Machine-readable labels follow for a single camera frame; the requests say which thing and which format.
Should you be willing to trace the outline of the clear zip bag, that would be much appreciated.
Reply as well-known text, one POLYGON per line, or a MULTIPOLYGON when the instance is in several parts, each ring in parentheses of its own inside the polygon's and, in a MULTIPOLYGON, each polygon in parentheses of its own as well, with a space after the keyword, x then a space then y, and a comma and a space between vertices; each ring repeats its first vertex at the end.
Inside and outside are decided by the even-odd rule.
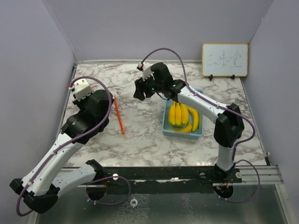
POLYGON ((162 135, 164 100, 155 95, 145 101, 117 99, 117 104, 125 133, 122 134, 115 118, 116 124, 111 125, 110 134, 127 138, 162 135))

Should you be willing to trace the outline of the yellow banana bunch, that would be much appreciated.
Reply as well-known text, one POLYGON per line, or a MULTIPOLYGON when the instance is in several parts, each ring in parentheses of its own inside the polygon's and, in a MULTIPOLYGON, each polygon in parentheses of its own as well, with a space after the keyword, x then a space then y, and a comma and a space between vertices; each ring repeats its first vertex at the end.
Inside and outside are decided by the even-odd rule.
POLYGON ((168 122, 173 127, 183 127, 188 123, 188 115, 181 105, 175 101, 172 102, 168 112, 168 122))

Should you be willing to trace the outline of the single yellow banana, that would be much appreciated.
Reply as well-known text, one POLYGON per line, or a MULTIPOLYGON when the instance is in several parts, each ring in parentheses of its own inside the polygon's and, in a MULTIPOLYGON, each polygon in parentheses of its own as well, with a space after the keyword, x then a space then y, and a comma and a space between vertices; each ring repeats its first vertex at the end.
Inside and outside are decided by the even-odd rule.
POLYGON ((187 107, 187 109, 193 117, 192 131, 195 132, 195 131, 197 131, 198 126, 199 126, 199 113, 194 108, 187 107))

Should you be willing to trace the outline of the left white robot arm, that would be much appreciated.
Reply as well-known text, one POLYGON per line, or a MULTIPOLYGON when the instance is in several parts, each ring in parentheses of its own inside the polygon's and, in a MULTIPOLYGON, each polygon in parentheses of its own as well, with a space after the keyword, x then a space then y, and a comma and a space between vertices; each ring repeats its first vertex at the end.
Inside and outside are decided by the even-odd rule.
POLYGON ((73 101, 79 111, 67 118, 51 149, 30 173, 9 184, 19 195, 18 201, 23 201, 31 211, 43 214, 67 191, 87 182, 98 184, 103 180, 104 168, 94 159, 67 175, 59 175, 59 172, 79 149, 108 125, 106 114, 113 101, 112 94, 105 90, 73 101))

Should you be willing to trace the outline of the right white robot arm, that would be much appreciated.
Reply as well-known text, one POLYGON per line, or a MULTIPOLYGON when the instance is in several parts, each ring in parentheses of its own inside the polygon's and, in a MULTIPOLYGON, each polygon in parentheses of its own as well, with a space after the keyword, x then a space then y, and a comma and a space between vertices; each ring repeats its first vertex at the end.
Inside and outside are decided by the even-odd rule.
POLYGON ((164 63, 140 62, 137 69, 142 72, 142 77, 135 80, 134 98, 143 101, 160 93, 166 99, 195 109, 215 125, 214 139, 219 144, 219 150, 214 176, 219 182, 230 179, 230 170, 235 166, 234 146, 244 130, 240 108, 236 104, 225 105, 212 100, 185 81, 173 79, 164 63))

